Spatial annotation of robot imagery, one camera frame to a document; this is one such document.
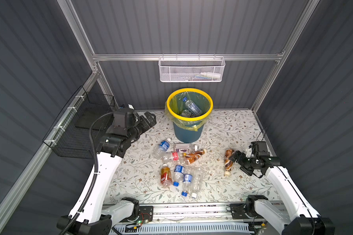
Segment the orange juice bottle red label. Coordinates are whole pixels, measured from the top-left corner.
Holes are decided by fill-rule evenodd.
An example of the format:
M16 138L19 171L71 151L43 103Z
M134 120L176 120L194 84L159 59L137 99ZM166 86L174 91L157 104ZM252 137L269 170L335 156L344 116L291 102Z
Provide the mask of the orange juice bottle red label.
M167 164L163 164L160 172L160 183L163 187L170 187L173 183L171 170Z

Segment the clear unlabeled bottle white cap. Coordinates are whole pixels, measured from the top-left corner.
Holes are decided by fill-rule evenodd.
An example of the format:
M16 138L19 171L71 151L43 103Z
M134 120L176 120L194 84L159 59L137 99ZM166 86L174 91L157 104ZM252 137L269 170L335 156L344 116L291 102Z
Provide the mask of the clear unlabeled bottle white cap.
M198 194L202 189L204 171L201 167L195 168L193 180L190 187L190 195L193 199L198 198Z

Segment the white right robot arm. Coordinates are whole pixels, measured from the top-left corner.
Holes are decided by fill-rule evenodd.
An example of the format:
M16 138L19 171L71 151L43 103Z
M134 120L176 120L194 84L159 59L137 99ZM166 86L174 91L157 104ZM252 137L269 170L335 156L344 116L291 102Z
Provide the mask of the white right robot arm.
M335 226L329 218L322 217L303 196L291 179L288 170L276 164L276 157L260 152L254 161L244 153L235 151L226 154L226 163L239 163L247 174L259 169L275 187L286 208L287 214L276 208L267 197L249 195L242 211L250 218L263 217L281 235L333 235Z

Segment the milky tea bottle green cap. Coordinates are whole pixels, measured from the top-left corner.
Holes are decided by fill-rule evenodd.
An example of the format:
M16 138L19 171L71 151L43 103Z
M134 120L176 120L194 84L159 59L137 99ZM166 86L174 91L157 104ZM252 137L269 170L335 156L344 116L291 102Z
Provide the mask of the milky tea bottle green cap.
M184 109L181 114L182 117L187 117L187 118L194 118L195 115L189 110L189 109Z

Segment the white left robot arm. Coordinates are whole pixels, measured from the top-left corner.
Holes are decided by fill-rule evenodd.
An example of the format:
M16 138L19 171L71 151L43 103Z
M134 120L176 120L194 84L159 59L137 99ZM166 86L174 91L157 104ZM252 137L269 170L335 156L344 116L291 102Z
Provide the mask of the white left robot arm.
M137 213L134 199L122 200L107 210L103 210L103 203L126 151L156 125L156 116L150 112L140 116L130 108L104 114L101 118L106 116L113 117L113 122L98 143L92 133L98 120L89 128L94 165L76 204L57 223L62 235L108 235L118 222Z

